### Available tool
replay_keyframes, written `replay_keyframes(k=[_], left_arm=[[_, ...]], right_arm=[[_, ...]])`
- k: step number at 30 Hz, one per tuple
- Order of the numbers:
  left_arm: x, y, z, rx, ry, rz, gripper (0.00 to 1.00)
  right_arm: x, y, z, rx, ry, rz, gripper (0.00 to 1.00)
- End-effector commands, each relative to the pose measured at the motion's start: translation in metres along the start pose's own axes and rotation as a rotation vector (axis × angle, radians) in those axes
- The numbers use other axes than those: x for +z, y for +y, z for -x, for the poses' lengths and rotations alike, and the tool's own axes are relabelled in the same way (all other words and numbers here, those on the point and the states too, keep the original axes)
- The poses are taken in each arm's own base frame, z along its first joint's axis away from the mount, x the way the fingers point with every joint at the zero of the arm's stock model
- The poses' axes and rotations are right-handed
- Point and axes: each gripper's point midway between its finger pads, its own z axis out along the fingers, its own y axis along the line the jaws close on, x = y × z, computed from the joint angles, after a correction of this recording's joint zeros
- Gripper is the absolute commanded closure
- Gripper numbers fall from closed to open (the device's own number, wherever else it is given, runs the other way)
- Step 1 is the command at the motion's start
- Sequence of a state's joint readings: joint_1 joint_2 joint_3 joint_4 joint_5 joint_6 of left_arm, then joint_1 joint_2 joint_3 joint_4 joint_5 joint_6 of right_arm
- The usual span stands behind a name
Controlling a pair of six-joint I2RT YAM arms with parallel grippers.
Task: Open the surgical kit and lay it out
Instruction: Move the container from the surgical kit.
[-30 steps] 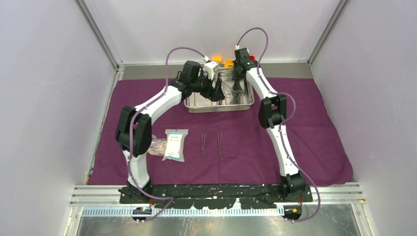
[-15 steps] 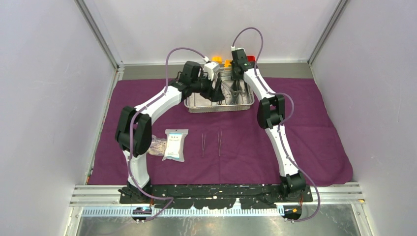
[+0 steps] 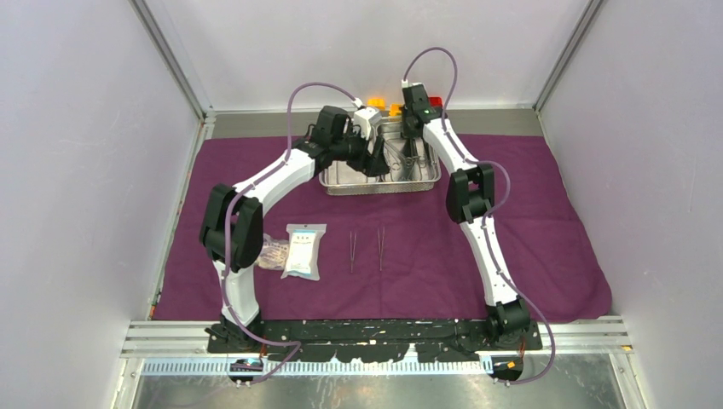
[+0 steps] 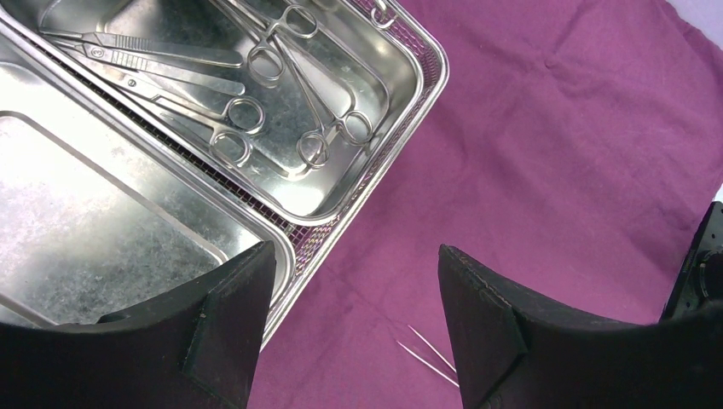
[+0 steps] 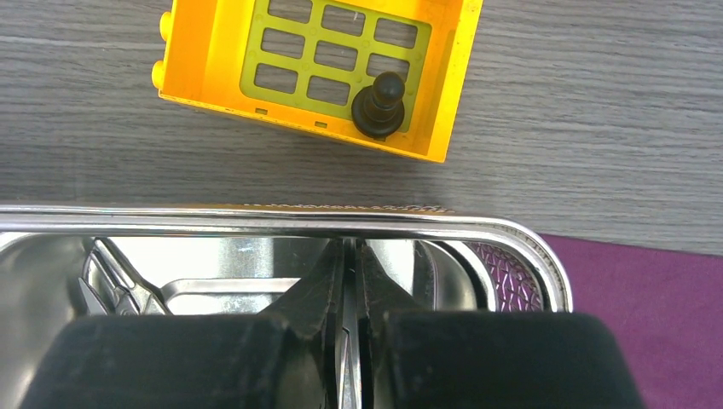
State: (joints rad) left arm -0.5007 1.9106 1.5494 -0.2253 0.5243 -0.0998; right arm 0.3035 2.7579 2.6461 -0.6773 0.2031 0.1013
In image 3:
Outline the orange yellow toy block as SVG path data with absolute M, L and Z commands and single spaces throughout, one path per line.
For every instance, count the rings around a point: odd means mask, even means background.
M 392 103 L 389 107 L 388 116 L 391 118 L 402 116 L 403 104 Z

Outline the steel surgical forceps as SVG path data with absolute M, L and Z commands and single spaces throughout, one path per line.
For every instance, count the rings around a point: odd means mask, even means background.
M 389 149 L 396 156 L 398 164 L 397 181 L 421 181 L 423 179 L 423 169 L 426 167 L 426 160 L 421 155 L 418 148 L 417 139 L 400 139 L 401 146 L 398 147 L 394 143 L 389 143 Z

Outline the steel instrument tray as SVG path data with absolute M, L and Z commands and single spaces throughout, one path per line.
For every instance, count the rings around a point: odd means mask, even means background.
M 383 118 L 377 135 L 385 139 L 383 150 L 390 172 L 365 176 L 344 162 L 335 162 L 319 176 L 320 184 L 332 196 L 414 193 L 432 189 L 441 177 L 441 165 L 434 150 L 421 138 L 402 136 L 399 118 Z

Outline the steel tweezers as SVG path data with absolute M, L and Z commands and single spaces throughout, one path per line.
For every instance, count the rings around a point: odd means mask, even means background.
M 379 256 L 379 271 L 383 270 L 384 266 L 384 252 L 385 252 L 385 227 L 378 228 L 377 231 L 378 239 L 378 256 Z
M 356 231 L 350 231 L 350 273 L 354 272 L 355 258 L 356 258 Z

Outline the purple cloth wrap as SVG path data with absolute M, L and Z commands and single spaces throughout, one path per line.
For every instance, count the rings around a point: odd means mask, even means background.
M 558 165 L 539 136 L 464 135 L 478 158 L 502 164 L 495 190 L 508 200 L 495 217 L 515 285 L 550 321 L 596 319 L 610 312 L 610 286 L 567 193 Z M 222 307 L 217 272 L 200 243 L 211 189 L 254 176 L 281 156 L 282 136 L 206 141 L 195 161 L 154 311 L 157 320 L 216 320 Z M 265 232 L 288 224 L 326 224 L 320 280 L 282 279 L 256 269 L 260 313 L 270 320 L 482 318 L 484 288 L 473 252 L 445 208 L 447 183 L 420 193 L 328 195 L 317 181 L 294 189 L 264 217 Z M 385 227 L 379 271 L 378 228 Z M 350 273 L 350 231 L 356 231 Z

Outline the white sterile pouch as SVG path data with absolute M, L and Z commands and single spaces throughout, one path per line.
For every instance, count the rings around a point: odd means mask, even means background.
M 288 224 L 289 247 L 282 279 L 297 277 L 319 281 L 318 257 L 326 224 Z

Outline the pink clear packet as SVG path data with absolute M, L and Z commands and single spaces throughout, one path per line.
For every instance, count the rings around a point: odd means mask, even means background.
M 286 239 L 274 239 L 263 235 L 263 246 L 256 264 L 266 270 L 282 271 L 286 267 L 290 244 Z

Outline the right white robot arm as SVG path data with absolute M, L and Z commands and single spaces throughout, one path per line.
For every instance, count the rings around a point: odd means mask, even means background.
M 402 97 L 402 134 L 422 138 L 449 173 L 445 206 L 465 235 L 483 282 L 485 336 L 495 348 L 509 349 L 529 329 L 531 318 L 526 301 L 513 288 L 496 232 L 494 165 L 471 154 L 442 108 L 432 105 L 423 84 L 403 80 Z

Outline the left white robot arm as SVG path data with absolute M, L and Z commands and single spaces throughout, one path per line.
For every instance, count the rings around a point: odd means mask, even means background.
M 263 217 L 296 187 L 311 181 L 335 161 L 352 164 L 367 176 L 388 171 L 375 135 L 383 115 L 361 107 L 348 113 L 323 107 L 304 137 L 255 176 L 233 186 L 217 184 L 210 193 L 200 243 L 217 270 L 222 294 L 218 323 L 207 328 L 211 353 L 250 353 L 263 342 L 254 323 L 260 312 L 254 264 L 263 248 Z

